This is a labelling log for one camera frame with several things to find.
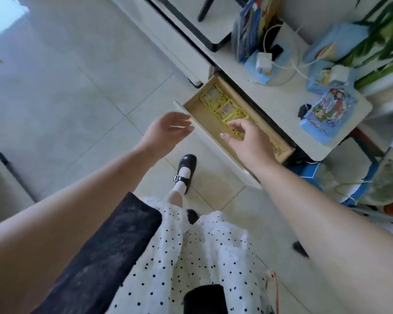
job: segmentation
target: chair leg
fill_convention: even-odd
[[[198,22],[202,22],[204,20],[205,15],[207,15],[208,10],[210,9],[213,2],[214,0],[205,0],[204,5],[202,6],[202,9],[198,15]]]

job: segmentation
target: charger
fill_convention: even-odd
[[[256,55],[256,66],[257,72],[268,73],[272,70],[272,53],[259,52]]]

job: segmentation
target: drawer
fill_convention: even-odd
[[[211,77],[210,80],[183,106],[177,101],[174,102],[179,111],[191,115],[191,120],[195,126],[195,132],[199,135],[201,140],[210,147],[246,185],[261,189],[262,186],[255,175],[244,166],[238,159],[236,153],[220,137],[220,133],[225,132],[233,134],[233,131],[216,118],[199,99],[199,96],[210,89],[214,84],[217,84],[226,95],[245,110],[246,114],[248,114],[252,120],[268,134],[271,142],[278,149],[276,158],[280,163],[283,163],[283,161],[294,152],[294,148],[285,142],[285,140],[218,74]]]

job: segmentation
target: cable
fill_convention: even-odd
[[[269,32],[270,30],[272,30],[273,28],[275,28],[275,27],[280,27],[280,26],[283,26],[283,24],[275,24],[275,25],[271,26],[270,28],[268,28],[267,31],[265,32],[265,35],[264,35],[264,38],[263,38],[263,41],[262,41],[262,46],[263,46],[264,52],[267,52],[267,50],[266,50],[266,48],[265,48],[265,41],[266,41],[266,37],[267,37],[267,35],[268,35],[268,32]],[[304,24],[302,24],[302,25],[295,31],[295,33],[298,35],[298,32],[299,32],[303,27],[304,27]],[[294,42],[293,40],[292,40],[292,42],[293,42],[293,49],[294,49],[295,52],[297,53],[297,60],[298,60],[298,61],[297,61],[297,65],[294,63],[292,57],[290,57],[290,62],[291,62],[291,65],[292,65],[291,67],[280,66],[280,65],[276,64],[276,63],[273,62],[273,61],[271,61],[271,64],[274,65],[275,67],[281,68],[281,69],[294,69],[294,73],[293,73],[293,74],[291,75],[291,77],[290,77],[287,81],[285,81],[284,83],[278,84],[278,85],[272,85],[272,86],[268,86],[268,85],[267,85],[268,87],[279,87],[279,86],[283,86],[283,85],[287,84],[291,79],[293,79],[293,77],[295,76],[296,73],[299,73],[299,75],[300,75],[301,77],[303,77],[303,78],[305,78],[305,79],[307,79],[307,80],[313,80],[313,81],[315,82],[315,84],[320,84],[320,83],[317,82],[316,80],[310,79],[308,76],[306,76],[304,73],[302,73],[302,72],[299,70],[299,68],[304,68],[304,67],[310,66],[310,65],[314,64],[315,62],[321,60],[322,57],[324,57],[324,56],[332,49],[332,47],[333,47],[333,45],[335,44],[335,42],[333,42],[333,43],[325,50],[325,52],[323,52],[321,55],[319,55],[314,61],[309,62],[309,63],[304,64],[304,65],[300,65],[300,53],[299,53],[299,51],[298,51],[297,46],[295,45],[295,42]]]
[[[371,183],[371,182],[372,182],[372,179],[370,179],[370,180],[368,180],[368,181],[358,182],[358,183],[342,183],[342,184],[336,185],[336,186],[333,188],[333,191],[334,191],[336,194],[339,194],[339,195],[348,197],[349,199],[353,200],[353,201],[354,201],[354,204],[355,204],[355,206],[356,206],[356,205],[358,205],[358,200],[356,200],[356,199],[354,199],[353,197],[348,196],[348,195],[346,195],[346,194],[344,194],[344,193],[338,192],[337,189],[338,189],[339,187],[341,187],[341,186],[366,184],[366,183]]]

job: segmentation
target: white dress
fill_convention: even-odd
[[[223,286],[229,313],[273,312],[266,267],[252,251],[246,230],[227,222],[220,211],[191,225],[185,209],[141,200],[162,213],[162,224],[107,313],[182,314],[186,293],[210,284]]]

